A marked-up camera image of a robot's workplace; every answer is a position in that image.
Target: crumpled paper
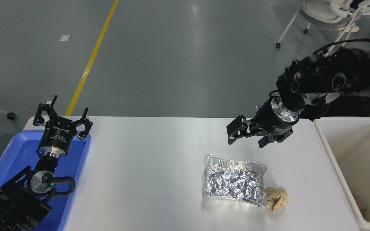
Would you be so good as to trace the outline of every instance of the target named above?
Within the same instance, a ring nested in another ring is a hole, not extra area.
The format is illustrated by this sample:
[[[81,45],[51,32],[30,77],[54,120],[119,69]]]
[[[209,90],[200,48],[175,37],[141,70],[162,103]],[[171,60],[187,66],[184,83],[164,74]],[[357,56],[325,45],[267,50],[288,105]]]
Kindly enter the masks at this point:
[[[268,203],[266,208],[275,211],[282,208],[289,202],[289,196],[286,190],[282,187],[275,189],[274,187],[267,187],[265,190]]]

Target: white chair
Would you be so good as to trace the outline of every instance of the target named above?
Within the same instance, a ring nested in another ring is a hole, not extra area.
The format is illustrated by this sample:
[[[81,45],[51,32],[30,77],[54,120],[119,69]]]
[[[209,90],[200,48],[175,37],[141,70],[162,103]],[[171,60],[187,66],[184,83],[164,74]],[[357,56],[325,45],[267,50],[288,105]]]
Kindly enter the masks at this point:
[[[339,41],[345,32],[348,32],[346,39],[349,38],[351,32],[357,32],[359,27],[355,25],[355,21],[362,15],[370,15],[370,0],[364,0],[358,4],[358,9],[350,8],[353,0],[305,0],[302,6],[297,10],[294,17],[285,28],[276,48],[281,46],[282,38],[285,36],[288,29],[291,27],[298,14],[308,21],[308,25],[304,30],[304,34],[308,33],[311,24],[322,28],[340,31],[335,42]]]

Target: white plastic bin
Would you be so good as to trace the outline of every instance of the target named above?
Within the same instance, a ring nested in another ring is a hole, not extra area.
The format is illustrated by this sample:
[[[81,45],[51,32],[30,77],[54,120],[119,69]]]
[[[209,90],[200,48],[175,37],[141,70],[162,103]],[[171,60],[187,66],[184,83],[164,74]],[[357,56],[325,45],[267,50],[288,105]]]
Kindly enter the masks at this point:
[[[359,227],[370,230],[370,118],[324,117],[314,124]],[[366,207],[365,219],[352,195]]]

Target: black cable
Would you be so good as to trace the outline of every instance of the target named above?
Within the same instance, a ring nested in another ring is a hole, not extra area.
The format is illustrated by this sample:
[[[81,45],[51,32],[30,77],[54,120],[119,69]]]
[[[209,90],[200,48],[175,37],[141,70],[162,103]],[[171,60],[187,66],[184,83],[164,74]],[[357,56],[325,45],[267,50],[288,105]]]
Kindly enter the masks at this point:
[[[269,92],[269,98],[271,98],[272,94],[275,93],[275,92],[279,92],[279,91],[278,90],[273,90],[273,91]]]
[[[341,43],[345,43],[345,42],[355,42],[355,41],[366,41],[366,42],[370,42],[370,38],[358,38],[358,39],[350,39],[350,40],[344,40],[344,41],[338,41],[338,42],[333,42],[333,43],[330,43],[328,45],[325,45],[324,47],[321,47],[319,48],[318,50],[316,50],[313,54],[316,54],[320,51],[322,51],[323,49],[327,48],[327,47],[330,47],[332,45],[336,45],[336,44],[341,44]]]

